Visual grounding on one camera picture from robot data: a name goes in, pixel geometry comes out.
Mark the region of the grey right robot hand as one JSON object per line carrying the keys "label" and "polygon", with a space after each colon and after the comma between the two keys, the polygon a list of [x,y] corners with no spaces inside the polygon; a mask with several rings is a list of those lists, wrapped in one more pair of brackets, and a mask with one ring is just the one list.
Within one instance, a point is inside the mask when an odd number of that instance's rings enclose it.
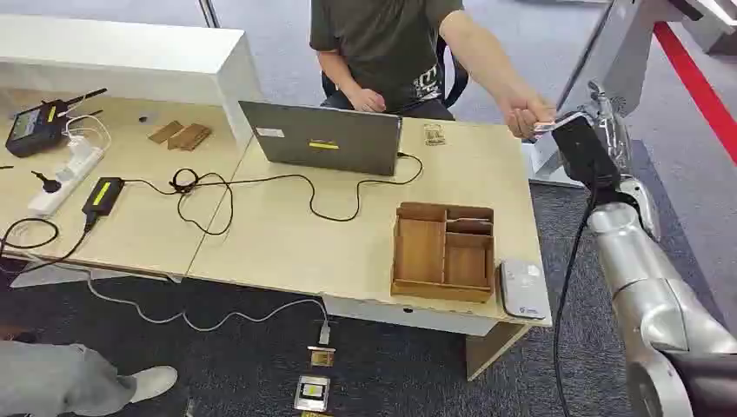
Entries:
{"label": "grey right robot hand", "polygon": [[588,82],[590,100],[559,116],[551,130],[569,178],[581,182],[596,206],[632,203],[621,185],[631,168],[631,141],[623,118],[604,88]]}

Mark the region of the person's left hand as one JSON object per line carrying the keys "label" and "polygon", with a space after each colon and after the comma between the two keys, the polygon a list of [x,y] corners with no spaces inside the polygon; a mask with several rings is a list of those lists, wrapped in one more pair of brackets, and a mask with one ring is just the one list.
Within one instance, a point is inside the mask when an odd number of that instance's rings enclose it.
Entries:
{"label": "person's left hand", "polygon": [[522,140],[531,139],[536,125],[553,122],[556,115],[554,105],[526,85],[504,90],[495,102],[509,130]]}

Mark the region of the person's right hand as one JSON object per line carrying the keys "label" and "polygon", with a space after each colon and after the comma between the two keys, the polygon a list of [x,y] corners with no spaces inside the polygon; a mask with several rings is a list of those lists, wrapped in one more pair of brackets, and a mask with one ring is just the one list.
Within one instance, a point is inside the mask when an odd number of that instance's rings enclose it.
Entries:
{"label": "person's right hand", "polygon": [[383,113],[387,110],[383,96],[372,89],[355,87],[344,92],[356,111]]}

